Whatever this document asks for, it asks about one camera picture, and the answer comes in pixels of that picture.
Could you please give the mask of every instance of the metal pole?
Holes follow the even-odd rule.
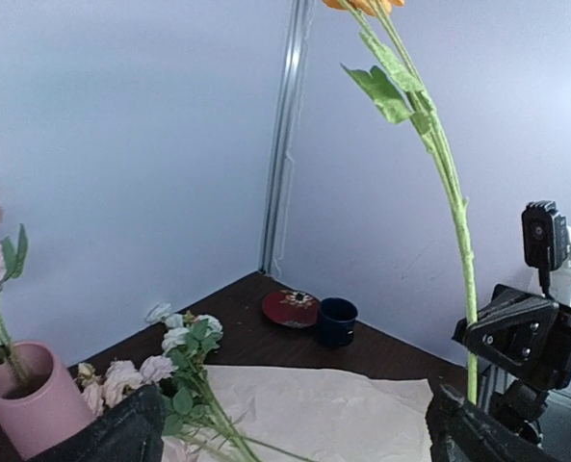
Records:
[[[274,122],[272,159],[259,265],[259,270],[268,275],[273,269],[274,242],[281,200],[283,170],[298,107],[300,71],[305,56],[304,40],[309,29],[312,7],[312,0],[294,0],[292,2],[285,62]]]

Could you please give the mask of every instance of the brown tabletop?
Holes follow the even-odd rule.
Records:
[[[285,288],[258,273],[204,298],[191,307],[196,314],[218,317],[225,336],[212,364],[240,366],[286,366],[330,368],[357,372],[371,378],[427,378],[432,387],[450,383],[463,393],[467,373],[420,349],[396,340],[368,325],[355,327],[354,342],[341,349],[318,346],[308,330],[295,330],[268,321],[261,313],[262,298]],[[131,359],[139,365],[150,355],[160,354],[163,327],[154,325],[102,351],[89,362],[104,372],[114,359]],[[19,461],[0,429],[0,462]]]

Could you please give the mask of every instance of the white wall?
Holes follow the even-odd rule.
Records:
[[[452,143],[480,304],[527,288],[520,214],[555,199],[571,223],[571,2],[417,0],[393,19]],[[410,124],[391,126],[339,66],[374,57],[317,2],[279,278],[354,301],[361,319],[463,363],[464,288],[448,201]]]
[[[289,2],[0,1],[16,339],[70,364],[257,269]]]

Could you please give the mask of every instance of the red coaster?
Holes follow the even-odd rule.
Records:
[[[295,329],[310,327],[317,320],[320,301],[299,291],[276,291],[262,302],[264,314],[277,324]]]

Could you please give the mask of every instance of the flower pot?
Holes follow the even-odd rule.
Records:
[[[47,345],[18,342],[15,350],[32,376],[42,377],[42,385],[31,395],[11,398],[13,373],[8,364],[0,365],[0,425],[26,460],[75,435],[94,421],[94,415]]]

